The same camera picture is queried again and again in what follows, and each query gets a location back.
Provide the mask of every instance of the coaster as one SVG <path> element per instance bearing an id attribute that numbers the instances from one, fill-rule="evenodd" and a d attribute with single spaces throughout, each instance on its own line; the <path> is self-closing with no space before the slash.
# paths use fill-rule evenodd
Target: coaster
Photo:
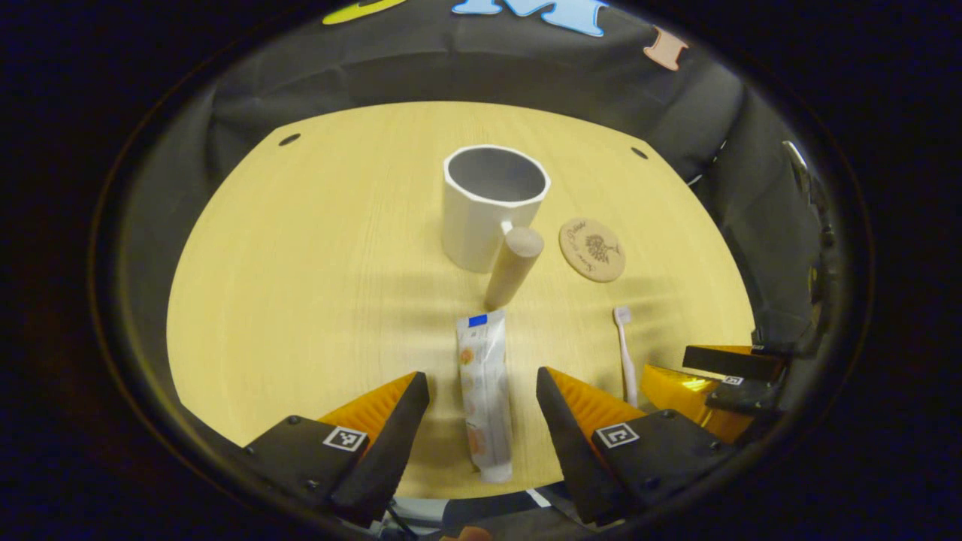
<path id="1" fill-rule="evenodd" d="M 624 249 L 618 237 L 593 219 L 569 220 L 561 227 L 558 241 L 568 263 L 589 280 L 610 282 L 624 272 Z"/>

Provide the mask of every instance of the light wood tabletop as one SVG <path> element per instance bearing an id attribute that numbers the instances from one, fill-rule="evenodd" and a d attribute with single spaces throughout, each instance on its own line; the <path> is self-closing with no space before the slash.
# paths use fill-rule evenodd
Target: light wood tabletop
<path id="1" fill-rule="evenodd" d="M 471 464 L 457 377 L 455 320 L 484 311 L 489 275 L 456 267 L 441 242 L 442 161 L 481 143 L 524 152 L 552 180 L 531 224 L 544 253 L 505 307 L 514 429 L 506 484 L 482 482 Z M 565 261 L 558 234 L 575 217 L 618 235 L 620 278 L 597 283 Z M 167 347 L 181 402 L 238 445 L 287 415 L 316 419 L 423 371 L 431 405 L 397 495 L 473 498 L 561 480 L 537 369 L 621 397 L 620 305 L 633 315 L 625 332 L 637 374 L 645 362 L 680 368 L 689 344 L 751 344 L 731 253 L 658 153 L 531 109 L 400 103 L 284 126 L 240 162 L 184 248 Z"/>

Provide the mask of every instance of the letter m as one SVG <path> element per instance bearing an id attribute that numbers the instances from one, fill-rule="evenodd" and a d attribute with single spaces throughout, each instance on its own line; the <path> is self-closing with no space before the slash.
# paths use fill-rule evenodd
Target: letter m
<path id="1" fill-rule="evenodd" d="M 552 6 L 550 12 L 542 14 L 544 22 L 568 28 L 588 36 L 601 37 L 604 31 L 598 28 L 598 10 L 608 4 L 598 0 L 502 0 L 517 16 L 527 17 L 531 13 Z M 494 0 L 466 0 L 452 9 L 460 14 L 494 15 L 501 13 L 501 7 Z"/>

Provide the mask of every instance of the toothbrush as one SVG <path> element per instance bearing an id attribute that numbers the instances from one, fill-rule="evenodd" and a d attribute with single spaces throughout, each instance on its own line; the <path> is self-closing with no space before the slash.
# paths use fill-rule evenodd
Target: toothbrush
<path id="1" fill-rule="evenodd" d="M 618 306 L 614 310 L 615 325 L 621 341 L 621 369 L 624 370 L 624 398 L 632 407 L 638 407 L 638 379 L 635 377 L 635 363 L 628 355 L 628 343 L 624 339 L 624 324 L 631 323 L 631 310 Z"/>

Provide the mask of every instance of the wooden cylinder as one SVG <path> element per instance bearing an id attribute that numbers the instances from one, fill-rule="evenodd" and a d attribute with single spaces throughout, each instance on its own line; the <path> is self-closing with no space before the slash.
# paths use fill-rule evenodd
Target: wooden cylinder
<path id="1" fill-rule="evenodd" d="M 542 251 L 544 239 L 534 229 L 515 227 L 508 231 L 488 282 L 484 297 L 487 309 L 494 310 L 511 301 Z"/>

